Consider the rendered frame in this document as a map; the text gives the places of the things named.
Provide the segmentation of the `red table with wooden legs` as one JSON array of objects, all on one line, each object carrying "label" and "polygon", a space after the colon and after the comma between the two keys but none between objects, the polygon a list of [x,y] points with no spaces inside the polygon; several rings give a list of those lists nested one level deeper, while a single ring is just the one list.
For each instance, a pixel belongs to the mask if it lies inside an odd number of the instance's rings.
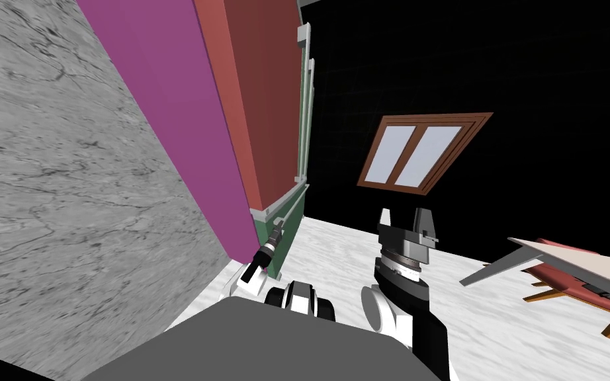
[{"label": "red table with wooden legs", "polygon": [[[463,286],[512,269],[535,277],[549,290],[528,296],[526,302],[569,296],[610,312],[610,257],[553,241],[513,239],[519,249],[460,280]],[[602,334],[610,338],[610,324]]]}]

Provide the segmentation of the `green drawer front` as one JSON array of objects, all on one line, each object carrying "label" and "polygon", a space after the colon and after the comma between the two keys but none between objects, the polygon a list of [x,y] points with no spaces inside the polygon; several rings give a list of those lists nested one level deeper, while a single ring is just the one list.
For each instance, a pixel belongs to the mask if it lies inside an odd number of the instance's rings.
[{"label": "green drawer front", "polygon": [[[300,202],[296,205],[295,209],[292,211],[292,213],[290,214],[288,219],[284,219],[283,238],[282,238],[281,242],[279,243],[277,250],[275,251],[275,255],[273,257],[272,262],[270,263],[270,265],[267,267],[267,270],[266,270],[268,276],[273,279],[276,279],[276,280],[281,279],[282,265],[286,259],[288,251],[290,249],[290,245],[292,245],[292,243],[295,239],[295,236],[297,234],[297,231],[300,227],[300,223],[303,219],[304,205],[305,205],[305,201],[306,201],[305,194],[306,194],[306,192],[304,192],[302,194],[302,198],[300,199]],[[271,223],[268,223],[268,224],[262,223],[262,222],[255,222],[254,220],[253,220],[253,222],[255,224],[255,229],[256,229],[258,240],[259,240],[259,244],[262,245],[267,241],[275,224],[277,223],[277,219],[274,219]]]}]

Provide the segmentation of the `brown framed window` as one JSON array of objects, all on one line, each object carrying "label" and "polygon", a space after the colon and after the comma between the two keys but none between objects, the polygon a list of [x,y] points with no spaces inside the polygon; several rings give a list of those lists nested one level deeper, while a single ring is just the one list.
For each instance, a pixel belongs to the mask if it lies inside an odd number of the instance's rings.
[{"label": "brown framed window", "polygon": [[491,112],[383,116],[357,184],[427,195],[491,116]]}]

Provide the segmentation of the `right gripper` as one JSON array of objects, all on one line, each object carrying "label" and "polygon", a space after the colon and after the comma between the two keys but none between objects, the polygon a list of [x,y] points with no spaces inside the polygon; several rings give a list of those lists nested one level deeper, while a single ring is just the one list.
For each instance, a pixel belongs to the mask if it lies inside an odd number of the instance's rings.
[{"label": "right gripper", "polygon": [[393,227],[391,211],[383,208],[378,228],[378,242],[383,250],[408,258],[415,263],[429,264],[429,254],[436,249],[433,213],[424,208],[416,208],[413,231]]}]

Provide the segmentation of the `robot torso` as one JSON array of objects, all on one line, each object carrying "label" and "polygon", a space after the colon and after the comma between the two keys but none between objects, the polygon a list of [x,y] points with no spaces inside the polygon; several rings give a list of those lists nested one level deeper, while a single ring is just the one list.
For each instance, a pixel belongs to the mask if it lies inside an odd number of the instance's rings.
[{"label": "robot torso", "polygon": [[81,381],[451,381],[395,338],[232,296]]}]

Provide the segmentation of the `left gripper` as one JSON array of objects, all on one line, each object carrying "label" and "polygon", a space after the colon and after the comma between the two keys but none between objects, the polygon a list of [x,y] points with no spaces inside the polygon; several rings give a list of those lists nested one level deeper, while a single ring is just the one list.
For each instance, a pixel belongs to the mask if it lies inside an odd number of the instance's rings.
[{"label": "left gripper", "polygon": [[262,247],[264,247],[270,256],[274,255],[279,243],[283,238],[283,226],[284,220],[277,220],[271,234],[269,235],[267,241]]}]

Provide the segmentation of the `red-brown cabinet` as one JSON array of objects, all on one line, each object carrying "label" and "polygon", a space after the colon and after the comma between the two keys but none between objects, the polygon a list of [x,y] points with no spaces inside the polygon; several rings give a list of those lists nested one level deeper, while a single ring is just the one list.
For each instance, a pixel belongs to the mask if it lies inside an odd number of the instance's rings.
[{"label": "red-brown cabinet", "polygon": [[248,205],[295,186],[301,91],[296,0],[193,0]]}]

